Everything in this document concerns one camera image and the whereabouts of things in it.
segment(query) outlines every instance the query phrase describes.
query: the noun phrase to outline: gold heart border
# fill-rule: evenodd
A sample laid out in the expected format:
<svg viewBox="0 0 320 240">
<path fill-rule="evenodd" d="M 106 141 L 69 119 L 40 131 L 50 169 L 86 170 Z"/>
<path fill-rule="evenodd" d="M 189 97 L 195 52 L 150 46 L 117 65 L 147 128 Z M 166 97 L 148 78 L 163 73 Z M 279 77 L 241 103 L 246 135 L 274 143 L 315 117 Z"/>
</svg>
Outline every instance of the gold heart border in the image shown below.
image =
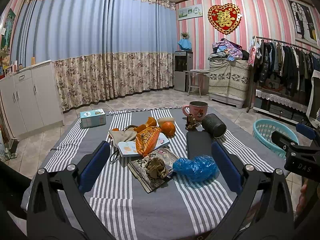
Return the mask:
<svg viewBox="0 0 320 240">
<path fill-rule="evenodd" d="M 234 26 L 231 26 L 227 31 L 222 29 L 219 25 L 216 24 L 216 22 L 214 20 L 212 20 L 212 11 L 214 9 L 224 9 L 224 8 L 227 8 L 227 7 L 232 7 L 236 10 L 237 12 L 237 20 L 235 21 L 234 23 Z M 208 19 L 209 19 L 209 22 L 212 24 L 213 27 L 215 27 L 219 32 L 225 34 L 225 35 L 228 35 L 230 33 L 232 33 L 236 28 L 238 28 L 240 22 L 241 22 L 241 18 L 242 18 L 242 13 L 239 9 L 238 6 L 232 4 L 232 3 L 227 3 L 227 4 L 224 4 L 224 5 L 213 5 L 210 7 L 209 11 L 208 11 Z"/>
</svg>

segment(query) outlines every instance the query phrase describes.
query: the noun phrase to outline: small side table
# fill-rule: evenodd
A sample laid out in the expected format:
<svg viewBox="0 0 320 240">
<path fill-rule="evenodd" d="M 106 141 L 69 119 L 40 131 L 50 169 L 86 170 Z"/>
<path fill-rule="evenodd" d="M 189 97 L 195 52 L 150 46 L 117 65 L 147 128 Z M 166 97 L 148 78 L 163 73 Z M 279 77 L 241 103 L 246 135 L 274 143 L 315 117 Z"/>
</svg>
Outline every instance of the small side table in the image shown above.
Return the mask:
<svg viewBox="0 0 320 240">
<path fill-rule="evenodd" d="M 189 77 L 188 96 L 190 95 L 191 88 L 199 88 L 199 96 L 201 97 L 201 85 L 202 85 L 202 82 L 203 82 L 203 77 L 206 74 L 209 74 L 209 70 L 208 71 L 201 71 L 201 72 L 191 71 L 191 70 L 184 70 L 184 72 L 188 73 L 188 77 Z M 192 84 L 191 75 L 198 76 L 198 85 L 193 85 Z"/>
</svg>

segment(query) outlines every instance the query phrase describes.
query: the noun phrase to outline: tiled floor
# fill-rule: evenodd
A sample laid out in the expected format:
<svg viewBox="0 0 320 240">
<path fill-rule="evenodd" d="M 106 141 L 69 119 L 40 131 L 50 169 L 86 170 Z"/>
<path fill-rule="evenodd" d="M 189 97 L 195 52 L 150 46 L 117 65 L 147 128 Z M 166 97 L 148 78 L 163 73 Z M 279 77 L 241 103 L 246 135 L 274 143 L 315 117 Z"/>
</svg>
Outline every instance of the tiled floor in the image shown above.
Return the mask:
<svg viewBox="0 0 320 240">
<path fill-rule="evenodd" d="M 80 112 L 99 108 L 102 108 L 105 111 L 112 111 L 132 108 L 183 106 L 194 100 L 207 102 L 209 106 L 214 107 L 219 113 L 229 118 L 250 134 L 253 132 L 252 125 L 257 119 L 270 118 L 262 114 L 254 113 L 252 110 L 249 113 L 246 113 L 246 109 L 238 109 L 215 101 L 209 101 L 208 96 L 202 96 L 201 98 L 196 95 L 187 96 L 186 93 L 173 89 L 144 92 L 106 102 L 100 102 L 98 104 L 91 104 L 90 106 L 84 106 L 77 110 L 71 110 L 68 113 L 65 113 L 66 126 L 55 128 L 22 140 L 17 148 L 17 152 L 19 153 L 18 158 L 8 161 L 7 164 L 21 174 L 32 178 L 49 150 L 58 141 L 60 135 L 64 133 L 68 126 L 79 117 Z M 295 131 L 294 126 L 285 125 L 297 134 L 302 145 L 311 144 L 310 140 Z M 287 177 L 287 183 L 290 192 L 292 192 L 292 206 L 295 210 L 300 196 L 301 177 L 296 174 L 290 174 Z"/>
</svg>

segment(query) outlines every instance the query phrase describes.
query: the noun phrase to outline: gold chinese character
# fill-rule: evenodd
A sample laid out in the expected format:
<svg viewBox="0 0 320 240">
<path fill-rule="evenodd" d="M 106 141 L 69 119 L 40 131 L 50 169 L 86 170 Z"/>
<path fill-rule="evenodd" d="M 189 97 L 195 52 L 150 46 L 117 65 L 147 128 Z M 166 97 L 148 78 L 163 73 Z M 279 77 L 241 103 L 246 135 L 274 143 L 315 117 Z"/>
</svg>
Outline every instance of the gold chinese character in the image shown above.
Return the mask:
<svg viewBox="0 0 320 240">
<path fill-rule="evenodd" d="M 235 18 L 231 18 L 230 11 L 228 10 L 225 10 L 224 12 L 219 11 L 217 15 L 218 20 L 216 22 L 220 25 L 220 27 L 230 27 L 232 25 L 232 20 L 235 20 Z"/>
</svg>

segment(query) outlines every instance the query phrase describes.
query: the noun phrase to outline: gray striped tablecloth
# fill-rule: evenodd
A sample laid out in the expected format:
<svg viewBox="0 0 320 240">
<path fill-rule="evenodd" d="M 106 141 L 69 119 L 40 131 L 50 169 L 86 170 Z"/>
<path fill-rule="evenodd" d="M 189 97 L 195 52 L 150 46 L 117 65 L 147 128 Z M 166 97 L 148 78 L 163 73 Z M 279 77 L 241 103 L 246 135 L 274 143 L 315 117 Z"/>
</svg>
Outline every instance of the gray striped tablecloth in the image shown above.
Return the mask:
<svg viewBox="0 0 320 240">
<path fill-rule="evenodd" d="M 215 113 L 227 125 L 228 130 L 220 140 L 244 164 L 251 163 L 260 171 L 284 170 L 284 160 L 250 134 L 213 108 L 209 107 L 208 113 Z M 47 155 L 42 167 L 60 171 L 70 163 L 77 164 L 102 140 L 112 146 L 109 129 L 140 125 L 148 116 L 175 118 L 176 134 L 170 139 L 169 147 L 178 157 L 187 157 L 186 118 L 181 109 L 122 110 L 107 113 L 107 124 L 99 127 L 82 129 L 80 120 L 76 120 Z M 92 190 L 85 194 L 96 215 L 116 239 L 181 239 L 199 235 L 215 228 L 236 198 L 221 174 L 216 180 L 201 183 L 177 175 L 168 184 L 147 194 L 127 167 L 134 159 L 119 158 L 114 164 L 108 161 Z M 30 191 L 28 188 L 24 194 L 21 205 L 24 209 Z M 64 192 L 59 191 L 59 195 L 71 224 L 81 229 Z"/>
</svg>

